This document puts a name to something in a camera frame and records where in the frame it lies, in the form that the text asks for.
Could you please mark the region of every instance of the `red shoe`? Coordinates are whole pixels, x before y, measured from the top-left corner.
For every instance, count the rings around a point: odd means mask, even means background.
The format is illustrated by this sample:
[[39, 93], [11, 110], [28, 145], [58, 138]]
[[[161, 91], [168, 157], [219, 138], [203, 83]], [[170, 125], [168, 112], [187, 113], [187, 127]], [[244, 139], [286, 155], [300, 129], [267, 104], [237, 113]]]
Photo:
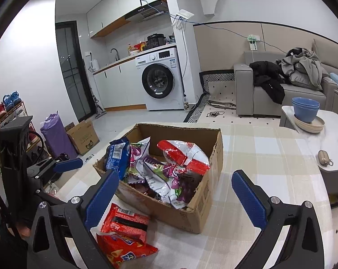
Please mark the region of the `red shoe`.
[[3, 106], [3, 103], [0, 104], [0, 118], [6, 115], [6, 110]]
[[[32, 126], [29, 127], [29, 130], [35, 131], [34, 128], [33, 128]], [[29, 135], [29, 140], [30, 140], [32, 143], [34, 143], [34, 142], [38, 139], [38, 137], [37, 137], [35, 134], [33, 134], [33, 133], [28, 133], [28, 135]]]

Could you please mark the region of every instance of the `lower cabinet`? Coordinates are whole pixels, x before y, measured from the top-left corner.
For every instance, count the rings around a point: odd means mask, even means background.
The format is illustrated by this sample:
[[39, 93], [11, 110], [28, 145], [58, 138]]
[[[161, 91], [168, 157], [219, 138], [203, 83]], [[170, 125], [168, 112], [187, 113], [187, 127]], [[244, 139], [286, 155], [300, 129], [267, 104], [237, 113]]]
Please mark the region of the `lower cabinet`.
[[94, 75], [104, 108], [145, 104], [142, 76], [135, 60]]

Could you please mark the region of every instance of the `stacked bowl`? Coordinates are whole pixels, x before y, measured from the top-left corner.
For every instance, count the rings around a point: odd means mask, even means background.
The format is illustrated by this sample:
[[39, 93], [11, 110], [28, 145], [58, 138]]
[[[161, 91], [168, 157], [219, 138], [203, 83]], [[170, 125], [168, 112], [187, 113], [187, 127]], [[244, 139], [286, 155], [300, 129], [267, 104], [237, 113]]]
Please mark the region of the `stacked bowl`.
[[319, 102], [302, 97], [292, 98], [292, 105], [296, 118], [306, 123], [312, 122], [320, 109]]

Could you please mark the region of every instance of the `barcode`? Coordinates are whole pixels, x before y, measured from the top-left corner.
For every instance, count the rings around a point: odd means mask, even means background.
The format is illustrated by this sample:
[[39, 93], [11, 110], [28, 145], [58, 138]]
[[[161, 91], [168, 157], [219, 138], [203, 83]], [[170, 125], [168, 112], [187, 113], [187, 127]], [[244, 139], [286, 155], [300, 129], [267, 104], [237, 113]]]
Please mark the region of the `barcode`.
[[122, 150], [123, 150], [124, 146], [125, 146], [125, 143], [116, 144], [114, 146], [113, 158], [115, 158], [115, 159], [121, 159], [122, 158]]
[[127, 210], [127, 209], [119, 208], [119, 209], [118, 209], [118, 212], [124, 213], [124, 214], [126, 214], [126, 215], [130, 215], [130, 216], [134, 216], [134, 212], [132, 212], [132, 211], [130, 211], [130, 210]]

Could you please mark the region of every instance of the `black jacket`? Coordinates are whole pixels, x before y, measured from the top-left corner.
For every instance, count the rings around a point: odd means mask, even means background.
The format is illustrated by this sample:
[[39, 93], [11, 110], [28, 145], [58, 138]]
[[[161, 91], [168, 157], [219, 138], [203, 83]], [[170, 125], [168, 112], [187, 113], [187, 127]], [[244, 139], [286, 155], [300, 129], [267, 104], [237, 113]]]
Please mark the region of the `black jacket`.
[[250, 64], [250, 68], [254, 73], [254, 86], [259, 86], [265, 90], [272, 101], [282, 104], [285, 97], [285, 91], [280, 85], [284, 80], [280, 75], [284, 76], [279, 65], [272, 62], [254, 62]]

